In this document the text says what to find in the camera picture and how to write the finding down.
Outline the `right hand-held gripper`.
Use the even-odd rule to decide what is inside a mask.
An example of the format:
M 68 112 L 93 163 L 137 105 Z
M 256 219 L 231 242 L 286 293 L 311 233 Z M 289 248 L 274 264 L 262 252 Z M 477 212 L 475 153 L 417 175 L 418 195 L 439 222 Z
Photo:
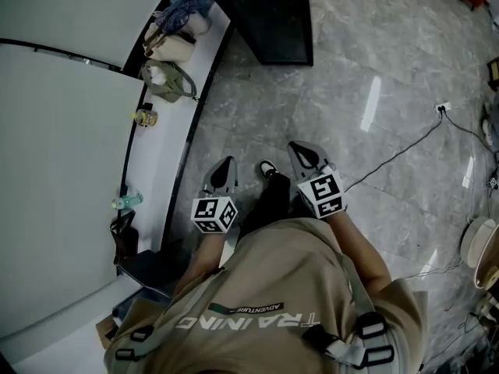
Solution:
M 317 219 L 324 219 L 345 209 L 340 174 L 334 164 L 329 164 L 326 152 L 320 146 L 305 141 L 291 141 L 288 143 L 288 155 L 297 178 L 305 178 L 306 169 L 320 169 L 298 184 L 303 202 Z

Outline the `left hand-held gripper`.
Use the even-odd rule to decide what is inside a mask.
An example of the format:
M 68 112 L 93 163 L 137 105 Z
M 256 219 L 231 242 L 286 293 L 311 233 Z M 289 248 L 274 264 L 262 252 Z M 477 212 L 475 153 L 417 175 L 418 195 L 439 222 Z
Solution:
M 237 163 L 233 156 L 217 162 L 204 176 L 204 189 L 236 189 Z M 226 234 L 239 212 L 231 193 L 201 190 L 193 200 L 190 219 L 203 234 Z

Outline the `person's left forearm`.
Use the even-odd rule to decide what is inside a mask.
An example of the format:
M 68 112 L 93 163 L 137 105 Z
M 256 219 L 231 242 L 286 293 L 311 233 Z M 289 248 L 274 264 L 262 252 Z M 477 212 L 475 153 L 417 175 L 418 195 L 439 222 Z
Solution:
M 179 295 L 198 277 L 211 273 L 219 267 L 225 245 L 226 234 L 206 234 L 191 259 L 186 272 L 176 285 L 173 297 Z

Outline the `person's right forearm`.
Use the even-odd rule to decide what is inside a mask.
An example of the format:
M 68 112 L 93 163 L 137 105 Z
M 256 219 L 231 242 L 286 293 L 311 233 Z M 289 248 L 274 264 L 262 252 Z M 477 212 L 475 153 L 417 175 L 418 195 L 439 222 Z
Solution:
M 378 251 L 365 238 L 349 215 L 339 211 L 326 218 L 344 255 L 350 258 L 369 296 L 391 283 L 391 275 Z

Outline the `olive green shoulder bag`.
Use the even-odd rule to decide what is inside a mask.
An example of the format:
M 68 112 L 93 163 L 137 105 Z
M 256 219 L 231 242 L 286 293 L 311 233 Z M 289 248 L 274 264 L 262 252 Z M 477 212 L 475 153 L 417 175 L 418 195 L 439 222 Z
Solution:
M 149 67 L 160 67 L 166 74 L 166 83 L 163 86 L 155 85 L 150 80 Z M 196 84 L 192 78 L 174 62 L 146 61 L 141 68 L 141 76 L 150 93 L 161 99 L 175 103 L 180 97 L 198 101 Z

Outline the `black white sneaker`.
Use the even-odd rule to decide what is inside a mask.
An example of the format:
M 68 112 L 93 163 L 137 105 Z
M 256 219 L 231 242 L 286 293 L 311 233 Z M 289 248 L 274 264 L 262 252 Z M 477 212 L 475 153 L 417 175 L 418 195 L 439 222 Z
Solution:
M 276 168 L 276 166 L 269 160 L 262 160 L 259 163 L 259 168 L 263 177 L 267 180 L 278 173 L 278 169 Z

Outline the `black trousers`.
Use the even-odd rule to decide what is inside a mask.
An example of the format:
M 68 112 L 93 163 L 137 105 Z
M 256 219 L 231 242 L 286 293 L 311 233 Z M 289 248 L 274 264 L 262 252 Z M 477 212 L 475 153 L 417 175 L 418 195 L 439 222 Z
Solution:
M 238 240 L 276 221 L 289 218 L 314 218 L 300 196 L 290 200 L 290 189 L 291 181 L 287 176 L 281 173 L 271 175 L 254 208 L 242 221 Z

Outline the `white ledge with black edge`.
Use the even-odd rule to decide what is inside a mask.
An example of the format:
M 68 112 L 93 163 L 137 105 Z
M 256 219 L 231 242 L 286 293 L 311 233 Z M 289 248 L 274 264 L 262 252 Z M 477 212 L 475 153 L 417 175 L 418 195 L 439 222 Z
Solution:
M 1 44 L 67 58 L 141 80 L 136 75 L 125 74 L 126 64 L 119 68 L 77 53 L 5 38 L 0 38 Z M 143 103 L 152 103 L 158 119 L 155 126 L 142 127 L 132 117 L 121 184 L 126 184 L 133 195 L 138 192 L 143 195 L 143 202 L 135 209 L 133 226 L 139 232 L 140 249 L 155 251 L 163 238 L 174 182 L 197 103 L 185 97 L 168 103 L 151 95 L 142 82 L 143 91 L 135 112 Z M 74 372 L 82 363 L 99 364 L 101 345 L 95 323 L 138 288 L 134 280 L 118 275 L 116 266 L 115 271 L 115 279 L 102 289 L 38 323 L 0 338 L 0 355 L 13 366 L 31 360 L 35 372 Z

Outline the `mint green water bottle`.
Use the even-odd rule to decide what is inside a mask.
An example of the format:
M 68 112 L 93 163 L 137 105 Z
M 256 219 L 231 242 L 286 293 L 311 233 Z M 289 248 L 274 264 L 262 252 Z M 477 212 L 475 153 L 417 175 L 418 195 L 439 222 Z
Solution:
M 131 210 L 134 206 L 139 205 L 143 202 L 143 195 L 139 192 L 135 195 L 121 196 L 117 199 L 113 199 L 111 202 L 111 207 L 114 210 Z

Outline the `beige printed t-shirt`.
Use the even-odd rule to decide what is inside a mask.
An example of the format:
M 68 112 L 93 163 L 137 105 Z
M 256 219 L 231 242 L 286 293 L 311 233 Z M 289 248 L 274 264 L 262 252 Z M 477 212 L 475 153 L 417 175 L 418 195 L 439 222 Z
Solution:
M 222 268 L 198 277 L 166 309 L 149 302 L 132 304 L 105 352 L 108 374 L 115 374 L 114 352 L 131 332 L 172 320 L 189 294 L 218 272 L 222 275 L 188 316 L 251 318 L 250 326 L 174 330 L 145 358 L 140 374 L 342 374 L 343 365 L 302 339 L 303 328 L 258 327 L 260 317 L 300 315 L 306 323 L 314 313 L 327 333 L 351 343 L 357 313 L 337 254 L 344 255 L 330 225 L 316 219 L 279 221 L 246 235 Z M 427 339 L 426 293 L 414 292 L 398 279 L 369 297 L 388 324 L 389 342 L 398 349 L 398 374 L 418 374 Z

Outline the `black handbag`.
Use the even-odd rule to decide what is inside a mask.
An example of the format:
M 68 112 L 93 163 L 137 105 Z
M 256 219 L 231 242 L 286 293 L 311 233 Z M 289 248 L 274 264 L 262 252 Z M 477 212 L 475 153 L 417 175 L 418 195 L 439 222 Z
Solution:
M 137 254 L 139 232 L 132 227 L 135 216 L 136 213 L 134 210 L 128 213 L 119 212 L 118 216 L 110 224 L 109 229 L 115 242 L 115 258 L 113 263 L 116 266 Z

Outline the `black flat case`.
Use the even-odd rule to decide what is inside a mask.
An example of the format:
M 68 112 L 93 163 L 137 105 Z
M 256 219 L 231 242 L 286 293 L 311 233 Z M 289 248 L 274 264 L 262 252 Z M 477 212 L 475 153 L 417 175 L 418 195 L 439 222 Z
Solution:
M 171 298 L 190 257 L 182 241 L 177 240 L 159 252 L 145 250 L 126 259 L 115 258 L 115 265 L 142 287 Z

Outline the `grey harness with black buckles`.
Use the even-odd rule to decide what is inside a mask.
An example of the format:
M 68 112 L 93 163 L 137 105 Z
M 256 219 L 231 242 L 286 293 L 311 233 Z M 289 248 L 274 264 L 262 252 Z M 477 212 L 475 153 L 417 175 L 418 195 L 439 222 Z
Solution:
M 367 374 L 398 374 L 398 365 L 394 363 L 398 359 L 398 349 L 388 340 L 392 334 L 385 318 L 375 311 L 352 261 L 342 254 L 336 256 L 349 280 L 357 313 L 351 343 L 345 343 L 340 337 L 327 333 L 320 323 L 314 321 L 314 313 L 310 314 L 306 323 L 301 321 L 300 315 L 280 313 L 272 317 L 260 317 L 258 327 L 276 325 L 303 328 L 305 332 L 302 339 L 315 350 L 343 365 L 342 374 L 353 374 L 356 371 Z M 222 272 L 218 272 L 196 287 L 189 294 L 184 309 L 172 320 L 161 326 L 148 325 L 131 332 L 115 350 L 111 371 L 115 374 L 140 374 L 145 358 L 157 350 L 174 330 L 190 330 L 197 325 L 209 331 L 222 330 L 225 327 L 230 330 L 247 329 L 252 323 L 251 318 L 234 321 L 230 317 L 205 319 L 203 316 L 188 316 L 209 286 L 215 284 L 221 275 Z

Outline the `beige tote bag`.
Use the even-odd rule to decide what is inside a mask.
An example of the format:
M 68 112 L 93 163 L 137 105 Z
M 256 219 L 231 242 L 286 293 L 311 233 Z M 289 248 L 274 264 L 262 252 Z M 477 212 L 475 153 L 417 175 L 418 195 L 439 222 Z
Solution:
M 153 12 L 154 21 L 159 11 Z M 159 62 L 188 62 L 195 47 L 196 39 L 186 25 L 177 33 L 166 35 L 152 22 L 144 40 L 144 55 Z

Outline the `light cloth bag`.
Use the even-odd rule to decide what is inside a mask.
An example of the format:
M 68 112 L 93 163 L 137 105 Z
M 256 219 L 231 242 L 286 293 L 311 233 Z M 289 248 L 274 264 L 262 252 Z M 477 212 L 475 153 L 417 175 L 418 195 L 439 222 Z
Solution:
M 198 12 L 189 15 L 186 26 L 193 36 L 206 34 L 211 28 L 211 20 L 200 15 Z

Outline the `white roller blind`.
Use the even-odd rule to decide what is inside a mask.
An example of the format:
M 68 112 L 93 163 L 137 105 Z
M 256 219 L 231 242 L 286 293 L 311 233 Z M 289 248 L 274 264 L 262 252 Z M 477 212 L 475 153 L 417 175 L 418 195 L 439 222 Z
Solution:
M 124 67 L 161 0 L 0 0 L 0 38 Z
M 0 45 L 0 338 L 110 284 L 143 82 Z

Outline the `blue plaid shirt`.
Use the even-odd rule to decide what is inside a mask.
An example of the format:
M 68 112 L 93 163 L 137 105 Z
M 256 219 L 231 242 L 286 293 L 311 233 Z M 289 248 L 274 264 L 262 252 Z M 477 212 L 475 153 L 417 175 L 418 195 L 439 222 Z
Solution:
M 169 0 L 170 5 L 159 13 L 154 21 L 166 35 L 175 34 L 188 22 L 189 16 L 197 12 L 207 17 L 214 0 Z

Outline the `brown cardboard box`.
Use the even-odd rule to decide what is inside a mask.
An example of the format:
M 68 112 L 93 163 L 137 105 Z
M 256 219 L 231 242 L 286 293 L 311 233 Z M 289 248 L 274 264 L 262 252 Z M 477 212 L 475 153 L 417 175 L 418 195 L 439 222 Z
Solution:
M 107 349 L 112 342 L 112 339 L 119 330 L 119 319 L 115 316 L 108 315 L 96 324 L 97 335 L 100 339 L 103 349 Z

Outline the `wooden shelf rack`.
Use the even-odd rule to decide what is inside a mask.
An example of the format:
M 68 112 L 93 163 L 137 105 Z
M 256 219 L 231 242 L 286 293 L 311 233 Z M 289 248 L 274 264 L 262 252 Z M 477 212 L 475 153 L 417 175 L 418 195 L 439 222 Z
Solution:
M 489 72 L 489 87 L 497 92 L 499 91 L 499 57 L 496 57 L 487 63 Z

